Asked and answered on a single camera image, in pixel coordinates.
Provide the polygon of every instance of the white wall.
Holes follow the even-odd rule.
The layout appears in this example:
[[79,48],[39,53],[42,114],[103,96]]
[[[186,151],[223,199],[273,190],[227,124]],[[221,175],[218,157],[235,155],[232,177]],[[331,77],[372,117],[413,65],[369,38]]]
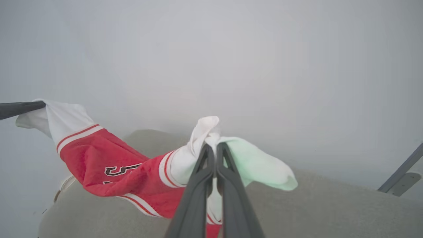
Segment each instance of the white wall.
[[[376,189],[423,141],[422,10],[418,0],[2,1],[0,102],[81,103],[118,136],[189,133],[217,115],[226,136]],[[0,122],[0,226],[35,237],[68,171],[44,135],[13,123]]]
[[[0,2],[0,102],[82,103],[122,135],[130,131],[117,120],[126,103],[111,97],[122,95],[116,82],[92,63],[50,1]],[[49,138],[17,128],[14,120],[0,121],[1,236],[37,237],[42,213],[70,172]]]
[[134,125],[217,115],[292,164],[378,188],[423,141],[421,1],[56,1]]

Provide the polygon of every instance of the gray metal bar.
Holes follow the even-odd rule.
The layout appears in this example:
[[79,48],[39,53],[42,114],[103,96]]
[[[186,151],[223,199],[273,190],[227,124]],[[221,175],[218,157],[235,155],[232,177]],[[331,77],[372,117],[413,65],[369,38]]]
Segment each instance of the gray metal bar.
[[408,170],[423,156],[423,143],[408,157],[408,159],[389,177],[389,179],[378,189],[381,192],[388,192]]

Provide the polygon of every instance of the gray surface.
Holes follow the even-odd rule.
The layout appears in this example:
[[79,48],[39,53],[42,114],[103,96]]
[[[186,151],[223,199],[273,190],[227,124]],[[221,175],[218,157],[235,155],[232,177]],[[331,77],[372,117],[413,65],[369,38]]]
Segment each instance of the gray surface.
[[[126,141],[150,157],[186,141],[168,138],[148,130],[136,131]],[[257,183],[247,188],[267,237],[422,237],[422,204],[309,172],[294,172],[299,187],[292,192]],[[162,237],[167,224],[167,220],[144,216],[124,200],[96,197],[74,183],[45,213],[39,237]]]

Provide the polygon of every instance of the mint green cloth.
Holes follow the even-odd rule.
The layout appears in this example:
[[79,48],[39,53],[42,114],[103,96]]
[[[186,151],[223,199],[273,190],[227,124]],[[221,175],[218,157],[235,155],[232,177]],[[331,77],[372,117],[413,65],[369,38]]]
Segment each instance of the mint green cloth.
[[244,186],[257,181],[267,186],[291,191],[298,186],[291,168],[283,161],[266,154],[257,146],[238,137],[221,137],[226,142]]

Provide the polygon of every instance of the white cloth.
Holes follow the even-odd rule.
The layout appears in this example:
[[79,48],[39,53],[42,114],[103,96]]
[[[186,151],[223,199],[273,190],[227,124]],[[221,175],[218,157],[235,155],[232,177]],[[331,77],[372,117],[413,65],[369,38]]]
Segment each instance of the white cloth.
[[[244,186],[252,181],[286,191],[298,186],[294,173],[283,161],[266,154],[244,139],[221,137],[218,124],[219,118],[216,116],[199,119],[188,144],[176,151],[171,161],[170,173],[177,183],[188,183],[205,143],[211,146],[216,154],[217,145],[225,142],[231,150]],[[207,199],[207,209],[213,223],[221,224],[222,196],[217,191],[217,179],[213,179],[213,191]]]

